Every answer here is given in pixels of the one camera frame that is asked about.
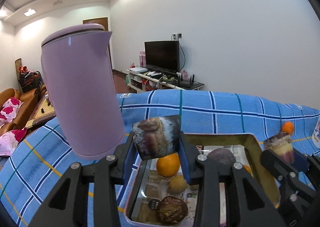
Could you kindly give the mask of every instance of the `coffee table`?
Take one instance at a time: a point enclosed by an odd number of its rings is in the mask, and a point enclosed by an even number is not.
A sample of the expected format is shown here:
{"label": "coffee table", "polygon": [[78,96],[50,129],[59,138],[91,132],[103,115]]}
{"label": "coffee table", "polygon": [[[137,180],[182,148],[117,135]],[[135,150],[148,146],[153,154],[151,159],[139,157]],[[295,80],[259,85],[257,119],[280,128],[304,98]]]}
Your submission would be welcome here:
{"label": "coffee table", "polygon": [[33,113],[31,114],[26,124],[26,128],[31,129],[34,127],[42,126],[49,120],[53,119],[55,116],[56,113],[54,112],[54,108],[52,105],[48,106],[44,94],[37,106],[35,107]]}

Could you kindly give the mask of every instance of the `wooden door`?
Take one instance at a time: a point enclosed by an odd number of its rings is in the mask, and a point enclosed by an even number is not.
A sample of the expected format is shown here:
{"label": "wooden door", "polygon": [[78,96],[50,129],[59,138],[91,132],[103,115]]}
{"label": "wooden door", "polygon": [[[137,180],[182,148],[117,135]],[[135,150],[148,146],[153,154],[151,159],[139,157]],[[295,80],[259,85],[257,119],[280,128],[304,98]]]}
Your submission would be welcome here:
{"label": "wooden door", "polygon": [[[101,24],[104,27],[105,31],[109,31],[109,28],[108,28],[108,17],[83,20],[83,24]],[[110,44],[108,45],[108,50],[109,50],[109,58],[110,58],[111,68],[112,68]]]}

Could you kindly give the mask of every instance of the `sofa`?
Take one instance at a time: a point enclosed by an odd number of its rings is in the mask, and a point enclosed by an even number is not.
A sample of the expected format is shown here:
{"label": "sofa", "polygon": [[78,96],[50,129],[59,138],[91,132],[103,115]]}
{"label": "sofa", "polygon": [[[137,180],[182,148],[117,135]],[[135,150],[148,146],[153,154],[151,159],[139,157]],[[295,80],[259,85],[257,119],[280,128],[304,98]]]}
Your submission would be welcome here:
{"label": "sofa", "polygon": [[13,129],[22,129],[28,122],[32,112],[38,104],[39,89],[33,89],[26,93],[21,94],[20,91],[15,89],[6,89],[0,93],[0,108],[11,97],[15,97],[23,102],[19,109],[16,118],[11,122],[5,124],[0,128],[0,136]]}

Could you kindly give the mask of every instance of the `blue checkered cloth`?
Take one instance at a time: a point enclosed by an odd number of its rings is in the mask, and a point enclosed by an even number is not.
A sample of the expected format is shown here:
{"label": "blue checkered cloth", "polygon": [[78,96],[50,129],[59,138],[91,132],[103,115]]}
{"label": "blue checkered cloth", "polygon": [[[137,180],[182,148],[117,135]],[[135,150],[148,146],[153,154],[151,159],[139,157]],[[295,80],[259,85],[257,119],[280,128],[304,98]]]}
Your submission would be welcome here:
{"label": "blue checkered cloth", "polygon": [[[141,94],[118,94],[126,132],[138,121],[181,114],[185,133],[252,133],[260,144],[277,134],[281,124],[294,123],[293,146],[302,153],[318,149],[311,140],[320,111],[296,104],[280,104],[261,97],[207,92],[159,90]],[[70,148],[57,118],[27,137],[0,172],[1,202],[18,226],[26,226],[49,191],[71,163],[95,163],[78,158]],[[116,186],[121,225],[133,226],[124,218],[133,178],[140,158],[132,166],[127,186]],[[310,185],[304,174],[301,181]],[[90,186],[88,226],[93,226],[93,186]]]}

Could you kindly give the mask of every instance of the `wall outlet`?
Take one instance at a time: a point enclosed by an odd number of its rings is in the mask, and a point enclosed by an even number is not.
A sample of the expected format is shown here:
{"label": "wall outlet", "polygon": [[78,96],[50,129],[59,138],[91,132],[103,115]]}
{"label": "wall outlet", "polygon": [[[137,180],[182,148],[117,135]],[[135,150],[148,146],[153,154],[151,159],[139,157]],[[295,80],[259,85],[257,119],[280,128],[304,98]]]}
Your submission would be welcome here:
{"label": "wall outlet", "polygon": [[178,41],[180,38],[182,38],[182,34],[179,34],[179,33],[172,34],[172,40]]}

